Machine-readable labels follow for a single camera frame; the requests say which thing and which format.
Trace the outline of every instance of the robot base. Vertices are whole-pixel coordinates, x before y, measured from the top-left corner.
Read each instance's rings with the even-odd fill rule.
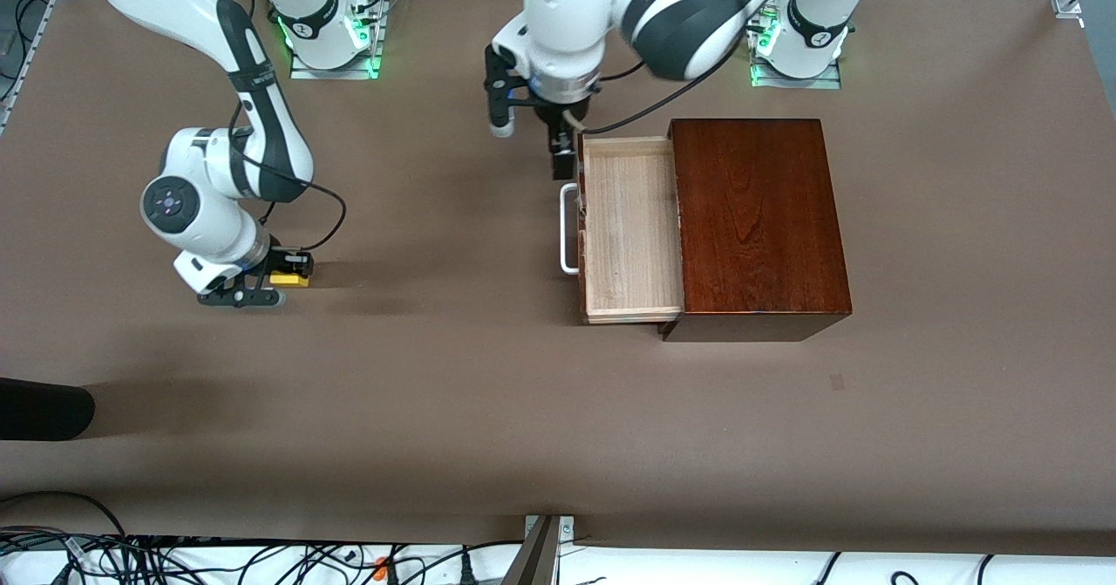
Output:
[[[829,61],[829,65],[817,76],[802,79],[779,73],[766,57],[766,54],[772,52],[775,41],[780,37],[780,31],[786,31],[785,26],[780,25],[781,18],[786,20],[786,4],[787,0],[770,0],[748,23],[752,85],[775,88],[840,89],[840,65],[838,65],[837,59]],[[798,35],[786,33],[785,37],[793,38]],[[828,48],[825,51],[826,56],[831,56]]]
[[[276,308],[287,301],[287,295],[275,287],[264,287],[263,281],[272,272],[308,279],[314,274],[314,257],[308,251],[290,252],[277,249],[272,240],[263,262],[235,276],[211,292],[198,296],[202,306],[219,308]]]
[[[291,54],[290,77],[291,79],[378,79],[379,61],[384,57],[384,38],[387,33],[387,9],[391,7],[389,0],[379,0],[375,6],[367,9],[358,17],[363,21],[368,21],[366,26],[355,26],[356,38],[371,41],[367,49],[356,54],[348,64],[335,69],[316,69],[307,66],[291,49],[288,41],[287,50]]]

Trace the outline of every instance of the dark wood cabinet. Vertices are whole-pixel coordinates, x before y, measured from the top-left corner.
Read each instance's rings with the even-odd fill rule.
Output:
[[[852,314],[820,122],[679,119],[581,151],[588,323],[795,342]]]

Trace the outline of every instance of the white surface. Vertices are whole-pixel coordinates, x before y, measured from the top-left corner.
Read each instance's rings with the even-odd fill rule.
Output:
[[[398,557],[422,557],[427,562],[459,549],[459,546],[411,546]],[[384,545],[364,546],[365,562],[372,564],[387,554]],[[478,581],[499,578],[511,564],[518,546],[482,548],[471,553]],[[172,556],[191,567],[237,567],[259,548],[202,548],[175,550]],[[286,549],[253,566],[246,585],[272,585],[298,562],[305,550]],[[346,550],[337,553],[344,555]],[[737,550],[650,550],[578,548],[566,546],[560,562],[559,585],[578,585],[606,577],[603,585],[656,585],[692,583],[701,585],[812,585],[829,559],[828,553],[756,553]],[[897,569],[911,573],[921,585],[972,585],[981,555],[899,555],[877,553],[844,554],[834,566],[827,585],[887,585]],[[62,552],[31,552],[0,558],[0,577],[6,585],[45,585],[65,564]],[[415,573],[417,562],[400,565],[401,582]],[[461,563],[448,560],[429,575],[429,585],[454,585]],[[355,570],[347,570],[349,579]],[[212,585],[235,585],[239,573],[200,575]],[[344,585],[337,572],[316,568],[306,585]],[[73,578],[71,583],[78,582]],[[294,582],[294,576],[285,581]],[[1116,558],[997,556],[984,574],[984,585],[1110,585],[1116,583]],[[89,585],[114,581],[90,578]]]

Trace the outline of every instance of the light wood drawer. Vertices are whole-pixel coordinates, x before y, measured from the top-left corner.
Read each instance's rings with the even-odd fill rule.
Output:
[[[674,148],[665,137],[583,141],[579,250],[590,324],[682,313]]]

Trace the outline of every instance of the wooden cabinet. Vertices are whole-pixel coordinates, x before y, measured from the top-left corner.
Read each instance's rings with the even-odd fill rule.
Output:
[[[679,119],[581,143],[589,324],[665,341],[792,342],[853,311],[821,123]]]

